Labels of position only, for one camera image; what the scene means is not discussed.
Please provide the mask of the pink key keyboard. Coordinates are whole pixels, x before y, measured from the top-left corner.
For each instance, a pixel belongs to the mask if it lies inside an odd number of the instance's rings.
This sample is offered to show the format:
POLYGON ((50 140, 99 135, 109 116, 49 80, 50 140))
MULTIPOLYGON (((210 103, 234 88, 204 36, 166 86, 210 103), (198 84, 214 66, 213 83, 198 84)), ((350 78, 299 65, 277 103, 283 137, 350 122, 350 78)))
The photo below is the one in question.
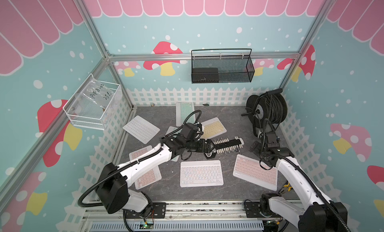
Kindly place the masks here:
POLYGON ((233 176, 268 190, 276 191, 278 187, 278 170, 276 168, 264 170, 261 166, 267 167, 257 160, 237 155, 233 176))
MULTIPOLYGON (((147 146, 145 148, 131 152, 129 154, 129 159, 134 160, 134 159, 142 156, 143 154, 149 152, 152 148, 153 148, 152 146, 147 146)), ((135 181, 135 188, 136 188, 136 190, 141 190, 148 185, 151 185, 155 182, 160 181, 161 179, 162 179, 162 175, 161 175, 159 167, 157 166, 157 167, 151 169, 150 171, 148 171, 147 173, 145 173, 144 175, 142 175, 140 178, 138 178, 135 181)))

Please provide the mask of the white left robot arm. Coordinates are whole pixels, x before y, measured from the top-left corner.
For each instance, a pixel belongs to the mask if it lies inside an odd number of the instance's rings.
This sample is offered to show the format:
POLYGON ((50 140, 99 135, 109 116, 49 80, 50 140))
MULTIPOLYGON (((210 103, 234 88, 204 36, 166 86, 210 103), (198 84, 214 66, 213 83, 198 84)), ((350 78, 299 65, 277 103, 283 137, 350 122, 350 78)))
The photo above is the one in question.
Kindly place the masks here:
POLYGON ((161 137, 153 149, 140 157, 118 166, 107 164, 98 181, 79 197, 78 206, 103 206, 109 214, 119 210, 137 213, 148 210, 150 198, 144 193, 130 190, 130 186, 148 171, 180 156, 185 150, 210 156, 213 143, 202 139, 203 133, 204 126, 201 123, 186 123, 161 137))

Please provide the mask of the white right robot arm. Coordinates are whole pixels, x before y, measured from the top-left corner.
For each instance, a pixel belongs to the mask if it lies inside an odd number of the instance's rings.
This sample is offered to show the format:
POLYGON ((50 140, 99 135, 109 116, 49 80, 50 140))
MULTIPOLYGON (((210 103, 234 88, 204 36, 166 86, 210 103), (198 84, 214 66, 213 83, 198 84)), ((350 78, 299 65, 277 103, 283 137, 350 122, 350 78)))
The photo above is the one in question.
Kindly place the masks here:
POLYGON ((348 232, 348 210, 333 202, 304 172, 293 153, 282 148, 275 132, 261 132, 254 152, 265 170, 277 169, 293 187, 303 207, 299 208, 277 193, 262 194, 260 212, 263 216, 277 214, 300 232, 348 232))

